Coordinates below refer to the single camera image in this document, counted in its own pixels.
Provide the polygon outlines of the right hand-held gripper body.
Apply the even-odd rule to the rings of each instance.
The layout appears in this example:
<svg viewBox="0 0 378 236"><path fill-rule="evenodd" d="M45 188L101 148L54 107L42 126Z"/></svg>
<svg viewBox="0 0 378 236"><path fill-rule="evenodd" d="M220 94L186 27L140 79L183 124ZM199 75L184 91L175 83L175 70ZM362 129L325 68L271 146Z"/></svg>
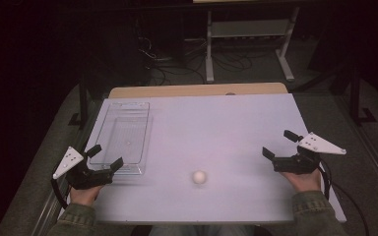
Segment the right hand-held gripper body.
<svg viewBox="0 0 378 236"><path fill-rule="evenodd" d="M289 172L294 174L312 173L320 165L321 153L344 155L347 151L320 136L309 133L302 136L297 143L296 154L290 157L277 157L271 161L275 172Z"/></svg>

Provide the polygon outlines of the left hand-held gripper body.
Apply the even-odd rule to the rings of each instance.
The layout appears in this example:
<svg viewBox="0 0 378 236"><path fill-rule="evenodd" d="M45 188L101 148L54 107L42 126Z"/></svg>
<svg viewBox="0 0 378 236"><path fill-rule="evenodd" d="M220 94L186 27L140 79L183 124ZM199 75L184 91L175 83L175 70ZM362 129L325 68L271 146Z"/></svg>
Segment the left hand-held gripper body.
<svg viewBox="0 0 378 236"><path fill-rule="evenodd" d="M100 170L89 169L88 159L86 152L80 153L73 147L68 147L55 168L52 179L57 180L65 175L67 182L77 190L110 184L114 175L110 166Z"/></svg>

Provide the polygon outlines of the clear plastic container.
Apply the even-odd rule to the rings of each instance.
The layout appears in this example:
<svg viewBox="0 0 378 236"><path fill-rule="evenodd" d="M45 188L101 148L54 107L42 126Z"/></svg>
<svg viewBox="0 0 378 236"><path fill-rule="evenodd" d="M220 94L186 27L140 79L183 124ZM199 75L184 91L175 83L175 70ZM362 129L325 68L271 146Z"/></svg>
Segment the clear plastic container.
<svg viewBox="0 0 378 236"><path fill-rule="evenodd" d="M116 175L143 175L153 117L148 102L103 102L86 150L100 145L101 151L88 160L91 169L107 169L118 158L123 166Z"/></svg>

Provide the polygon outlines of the white ball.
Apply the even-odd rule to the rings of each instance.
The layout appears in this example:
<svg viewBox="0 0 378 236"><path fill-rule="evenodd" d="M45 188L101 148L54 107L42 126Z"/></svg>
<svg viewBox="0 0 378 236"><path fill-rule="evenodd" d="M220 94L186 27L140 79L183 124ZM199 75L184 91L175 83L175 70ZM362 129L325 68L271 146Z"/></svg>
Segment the white ball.
<svg viewBox="0 0 378 236"><path fill-rule="evenodd" d="M195 184L205 184L207 182L207 173L203 170L197 170L192 175Z"/></svg>

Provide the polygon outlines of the person's left hand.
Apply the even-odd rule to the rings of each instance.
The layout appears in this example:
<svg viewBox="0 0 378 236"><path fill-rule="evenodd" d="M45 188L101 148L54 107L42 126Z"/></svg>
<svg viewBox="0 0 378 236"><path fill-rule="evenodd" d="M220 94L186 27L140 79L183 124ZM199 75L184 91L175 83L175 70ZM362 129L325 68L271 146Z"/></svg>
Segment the person's left hand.
<svg viewBox="0 0 378 236"><path fill-rule="evenodd" d="M96 186L86 190L77 190L75 188L71 188L71 203L91 207L97 199L101 189L102 186Z"/></svg>

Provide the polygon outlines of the person's right hand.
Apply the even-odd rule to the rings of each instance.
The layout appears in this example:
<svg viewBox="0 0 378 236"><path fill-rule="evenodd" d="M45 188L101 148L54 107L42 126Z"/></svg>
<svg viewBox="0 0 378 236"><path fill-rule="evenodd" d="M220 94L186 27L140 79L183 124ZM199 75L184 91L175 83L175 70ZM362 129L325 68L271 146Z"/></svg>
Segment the person's right hand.
<svg viewBox="0 0 378 236"><path fill-rule="evenodd" d="M321 174L318 169L306 174L282 172L282 176L297 193L321 190Z"/></svg>

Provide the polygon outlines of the black metal stand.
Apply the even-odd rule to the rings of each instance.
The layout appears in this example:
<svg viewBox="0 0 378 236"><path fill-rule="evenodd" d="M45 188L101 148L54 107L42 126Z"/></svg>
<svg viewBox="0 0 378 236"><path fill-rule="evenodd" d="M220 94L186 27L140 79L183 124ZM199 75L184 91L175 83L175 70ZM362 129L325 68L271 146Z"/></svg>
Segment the black metal stand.
<svg viewBox="0 0 378 236"><path fill-rule="evenodd" d="M88 121L88 90L85 75L82 74L79 79L79 104L80 111L74 113L68 123L69 126L78 126L83 129Z"/></svg>
<svg viewBox="0 0 378 236"><path fill-rule="evenodd" d="M349 98L349 114L353 122L360 126L362 123L373 123L376 121L374 115L368 108L359 106L360 100L360 77L355 66L351 69L350 78L350 98Z"/></svg>

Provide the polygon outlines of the white metal stand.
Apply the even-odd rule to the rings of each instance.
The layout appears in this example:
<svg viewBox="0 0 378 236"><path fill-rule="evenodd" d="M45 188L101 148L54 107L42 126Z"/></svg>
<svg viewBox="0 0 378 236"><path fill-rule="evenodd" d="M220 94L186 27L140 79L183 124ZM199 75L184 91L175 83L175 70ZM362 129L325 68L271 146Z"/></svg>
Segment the white metal stand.
<svg viewBox="0 0 378 236"><path fill-rule="evenodd" d="M294 81L294 75L286 61L285 55L295 27L300 8L295 7L288 19L213 22L212 12L208 13L206 76L207 82L214 81L214 66L212 57L212 39L225 37L281 36L283 43L275 50L285 79Z"/></svg>

